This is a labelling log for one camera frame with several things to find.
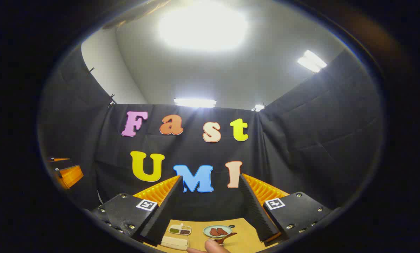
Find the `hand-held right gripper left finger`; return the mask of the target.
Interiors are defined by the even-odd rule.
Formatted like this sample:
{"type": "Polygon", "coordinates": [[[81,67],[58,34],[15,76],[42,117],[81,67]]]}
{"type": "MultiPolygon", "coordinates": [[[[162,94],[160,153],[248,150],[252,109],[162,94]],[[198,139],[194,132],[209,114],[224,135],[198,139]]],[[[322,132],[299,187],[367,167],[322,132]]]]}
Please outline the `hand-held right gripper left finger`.
{"type": "Polygon", "coordinates": [[[91,215],[117,234],[153,246],[161,243],[182,191],[178,175],[136,195],[117,194],[91,210],[91,215]]]}

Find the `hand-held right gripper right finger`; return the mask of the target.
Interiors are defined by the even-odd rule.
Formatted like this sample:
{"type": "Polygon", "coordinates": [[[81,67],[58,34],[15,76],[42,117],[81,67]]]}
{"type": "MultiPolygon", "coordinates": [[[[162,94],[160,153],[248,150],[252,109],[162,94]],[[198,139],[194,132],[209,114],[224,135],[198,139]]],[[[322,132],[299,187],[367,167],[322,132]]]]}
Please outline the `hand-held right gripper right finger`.
{"type": "Polygon", "coordinates": [[[247,174],[239,176],[244,219],[259,240],[271,243],[310,232],[332,209],[302,191],[288,194],[247,174]]]}

